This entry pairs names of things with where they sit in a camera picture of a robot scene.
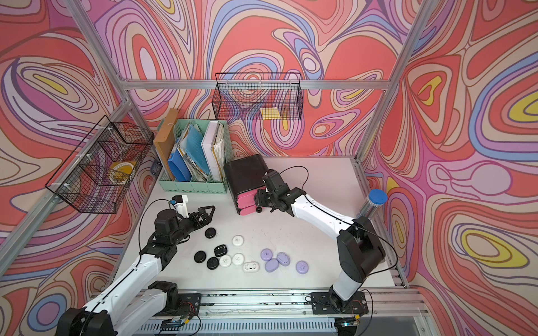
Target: blue bottle cap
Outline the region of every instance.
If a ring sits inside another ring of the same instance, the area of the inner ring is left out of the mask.
[[[381,189],[372,189],[372,191],[370,191],[368,194],[368,198],[370,199],[370,202],[376,205],[385,204],[385,202],[388,200],[387,194]]]

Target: black container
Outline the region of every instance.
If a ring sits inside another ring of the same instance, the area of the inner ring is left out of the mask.
[[[263,187],[264,181],[262,178],[267,171],[267,165],[260,154],[233,160],[224,165],[224,173],[228,180],[237,213],[241,211],[237,205],[239,195]]]

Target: black cable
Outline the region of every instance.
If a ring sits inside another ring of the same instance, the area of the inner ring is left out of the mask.
[[[88,315],[88,318],[86,319],[86,321],[84,321],[84,324],[82,325],[82,328],[80,329],[80,335],[82,335],[82,333],[84,332],[84,328],[86,328],[88,326],[88,322],[90,321],[90,317],[91,317],[91,314],[94,313],[94,310],[97,308],[97,306],[99,306],[101,302],[97,302],[97,304],[94,306],[94,308],[90,311],[90,314]]]
[[[330,303],[322,303],[322,302],[320,302],[320,301],[314,299],[314,298],[313,298],[312,296],[310,296],[310,295],[305,296],[305,301],[308,302],[308,303],[315,302],[315,303],[317,303],[317,304],[319,304],[319,305],[322,305],[322,306],[325,306],[325,307],[329,307],[329,306],[330,306]]]
[[[150,208],[150,206],[151,206],[153,203],[155,203],[155,202],[157,202],[157,201],[167,201],[167,202],[168,202],[168,208],[171,209],[171,208],[170,208],[170,201],[167,200],[167,199],[164,199],[164,198],[160,198],[160,199],[156,199],[156,200],[154,200],[153,202],[151,202],[151,203],[147,206],[146,210],[144,210],[144,213],[142,214],[142,217],[140,218],[140,224],[138,224],[138,254],[139,254],[139,257],[138,257],[138,262],[136,263],[135,268],[138,267],[138,265],[140,264],[140,261],[142,260],[142,256],[140,255],[140,252],[142,252],[142,245],[140,244],[140,227],[142,227],[142,220],[144,219],[144,215],[146,214],[146,211]]]
[[[183,244],[184,242],[188,242],[189,239],[190,239],[190,235],[188,235],[185,240],[182,240],[182,241],[178,242],[176,245]]]
[[[305,166],[292,166],[292,167],[289,167],[289,168],[286,168],[284,169],[283,171],[281,171],[279,174],[282,174],[283,172],[287,171],[288,169],[292,169],[292,168],[295,168],[295,167],[301,167],[301,168],[304,168],[306,170],[306,180],[303,182],[303,186],[301,187],[301,189],[305,189],[305,184],[306,184],[306,181],[308,181],[308,177],[310,176],[310,173],[308,172],[308,169],[305,167]]]
[[[187,310],[176,309],[176,310],[168,310],[168,311],[164,311],[164,312],[162,312],[162,313],[166,313],[166,312],[177,312],[177,311],[187,311]],[[198,316],[198,314],[197,314],[196,312],[192,312],[191,315],[192,315],[192,317],[195,317],[195,316],[198,317],[198,321],[199,321],[200,323],[199,323],[199,325],[198,325],[198,329],[197,329],[193,334],[190,334],[190,335],[188,335],[188,336],[193,336],[193,335],[195,335],[195,334],[196,334],[198,331],[200,331],[200,329],[202,328],[202,319],[200,319],[200,316]],[[160,331],[159,331],[159,333],[158,333],[157,335],[160,335],[160,333],[163,332],[164,328],[168,328],[168,327],[166,326],[166,323],[164,323],[164,324],[165,324],[165,326],[163,327],[163,326],[162,326],[163,324],[161,323]]]
[[[372,315],[370,316],[370,320],[368,321],[368,324],[366,325],[366,328],[364,328],[364,330],[362,330],[360,332],[360,334],[357,335],[357,332],[355,332],[355,336],[361,336],[362,334],[364,334],[366,332],[366,330],[368,329],[368,327],[370,326],[370,323],[372,322],[372,318],[373,318],[373,298],[372,298],[372,293],[370,293],[369,290],[367,289],[363,289],[362,291],[367,291],[368,294],[370,294],[370,300],[372,301]]]
[[[331,217],[333,217],[333,218],[335,218],[335,219],[338,219],[338,221],[341,221],[341,222],[346,223],[346,224],[348,224],[348,225],[352,225],[352,226],[358,227],[356,223],[348,223],[348,222],[346,222],[346,221],[343,221],[341,218],[338,218],[338,217],[334,216],[333,214],[326,212],[326,211],[323,210],[322,208],[320,208],[320,207],[318,207],[317,205],[315,205],[314,203],[312,203],[312,202],[308,199],[308,197],[305,197],[305,198],[306,198],[306,200],[307,200],[311,205],[315,206],[316,209],[321,210],[322,212],[326,213],[327,215],[329,215],[329,216],[331,216]],[[368,233],[371,233],[371,234],[375,235],[377,238],[379,238],[379,239],[381,239],[382,241],[384,241],[385,243],[387,243],[387,244],[391,247],[391,249],[394,251],[394,255],[395,255],[396,257],[398,257],[398,253],[396,252],[396,249],[394,248],[394,246],[392,246],[391,243],[388,242],[388,240],[386,240],[385,238],[379,236],[379,235],[376,234],[375,232],[372,232],[372,231],[370,231],[370,230],[365,229],[365,227],[362,226],[362,225],[360,226],[360,228],[361,228],[361,230],[364,230],[364,231],[366,231],[366,232],[368,232]],[[392,265],[392,266],[390,266],[390,267],[388,267],[388,268],[385,268],[385,269],[383,269],[383,270],[379,270],[379,271],[372,272],[372,273],[368,274],[368,276],[370,276],[370,275],[372,275],[372,274],[376,274],[376,273],[381,273],[381,272],[384,272],[384,271],[386,271],[386,270],[390,270],[390,269],[396,267],[396,265],[397,265],[397,263],[395,263],[394,265]]]

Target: white table surface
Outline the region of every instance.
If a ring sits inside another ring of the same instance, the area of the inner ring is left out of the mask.
[[[302,165],[308,168],[310,177],[305,191],[321,204],[347,216],[354,217],[364,197],[353,171],[349,158],[265,158],[270,169],[282,171],[285,168]],[[301,187],[306,171],[292,168],[282,174],[290,189]],[[157,184],[148,201],[171,199],[176,193],[165,192]],[[190,241],[178,245],[178,252],[170,264],[155,278],[178,284],[180,290],[214,290],[214,289],[314,289],[328,288],[338,278],[341,268],[338,263],[336,241],[325,235],[312,224],[290,216],[278,210],[247,216],[237,214],[230,192],[226,195],[186,193],[189,212],[197,211],[201,206],[216,206],[210,225],[190,234]],[[164,201],[155,202],[146,212],[141,223],[141,245],[145,246],[147,238],[154,231],[153,221],[157,213],[168,206]],[[204,232],[214,227],[217,234],[208,239]],[[244,244],[236,247],[232,244],[235,235],[244,237]],[[131,239],[121,261],[117,275],[122,274],[138,256],[138,228]],[[257,261],[261,270],[257,273],[244,273],[240,266],[231,265],[210,270],[204,263],[194,262],[197,251],[205,251],[207,259],[214,256],[213,249],[226,244],[228,255],[242,253],[245,262]],[[286,252],[292,262],[288,267],[280,266],[276,271],[267,273],[265,262],[260,252],[269,248],[273,255]],[[302,275],[295,270],[295,264],[305,260],[309,265],[308,273]],[[376,268],[387,268],[382,262]],[[391,287],[394,282],[390,271],[374,274],[364,283],[363,288]]]

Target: black round puck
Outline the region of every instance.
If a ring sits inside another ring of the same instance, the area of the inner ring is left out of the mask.
[[[194,261],[197,263],[203,263],[206,259],[206,253],[204,251],[198,251],[194,254]]]
[[[211,239],[216,235],[217,235],[217,230],[215,230],[214,228],[210,227],[209,229],[206,230],[206,238]]]
[[[218,259],[217,257],[212,256],[207,260],[207,268],[209,269],[215,269],[218,266]]]

